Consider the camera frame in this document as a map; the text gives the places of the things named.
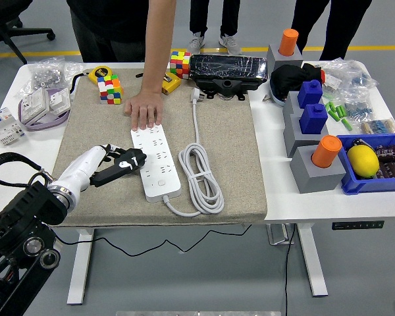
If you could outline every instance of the human arm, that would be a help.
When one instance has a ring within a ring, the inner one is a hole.
[[[176,0],[149,0],[142,86],[124,107],[132,118],[133,130],[145,129],[147,122],[149,127],[160,125],[163,119],[161,85],[171,51],[175,11]]]

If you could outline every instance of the yellow object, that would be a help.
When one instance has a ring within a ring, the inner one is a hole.
[[[171,72],[166,72],[163,80],[163,94],[170,94],[180,85],[181,79]]]
[[[89,74],[88,78],[95,84],[98,84],[99,77],[111,76],[113,71],[107,66],[98,66],[94,68]]]
[[[369,146],[353,146],[348,150],[347,156],[354,172],[359,176],[371,178],[379,170],[379,159]]]

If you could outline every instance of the orange cup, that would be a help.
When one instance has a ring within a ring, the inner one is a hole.
[[[287,28],[282,34],[281,44],[278,52],[282,56],[292,56],[294,48],[296,48],[298,32],[292,28]]]
[[[315,152],[311,156],[311,162],[319,168],[328,168],[341,150],[342,142],[336,136],[323,136]]]

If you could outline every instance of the table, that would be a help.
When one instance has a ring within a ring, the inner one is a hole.
[[[99,64],[86,64],[86,68],[94,68]],[[108,64],[111,68],[143,68],[141,63]],[[12,113],[17,113],[20,101],[16,93],[30,77],[29,65],[24,65],[18,71],[14,82],[3,102],[2,107],[8,107]],[[249,92],[250,106],[268,201],[268,212],[265,223],[297,223],[306,267],[314,296],[326,296],[327,289],[311,227],[318,221],[366,221],[395,217],[395,192],[386,194],[370,193],[356,196],[346,196],[340,186],[327,192],[314,192],[300,194],[294,177],[292,176],[282,132],[284,119],[282,108],[274,103],[263,102],[262,99],[268,92],[268,84],[263,84],[258,90]],[[378,89],[371,90],[371,103],[376,115],[380,118],[390,118],[388,107],[381,97]],[[41,165],[45,170],[53,172],[59,146],[65,131],[66,124],[62,124],[41,133],[27,132],[27,137],[21,139],[12,147],[0,144],[0,153],[15,151],[27,156]],[[347,134],[344,126],[336,123],[331,118],[327,121],[330,134]],[[0,178],[8,182],[26,181],[31,177],[30,167],[17,168],[17,173],[12,168],[0,168]],[[17,188],[0,186],[0,211],[19,191]],[[80,240],[91,240],[93,229],[81,229]],[[88,271],[91,244],[78,245],[72,283],[70,285],[68,303],[82,303],[83,289]]]

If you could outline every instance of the plug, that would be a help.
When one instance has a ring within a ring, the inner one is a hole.
[[[197,102],[203,101],[205,99],[205,95],[200,92],[199,89],[193,88],[192,94],[190,95],[190,101],[193,104],[196,104]]]

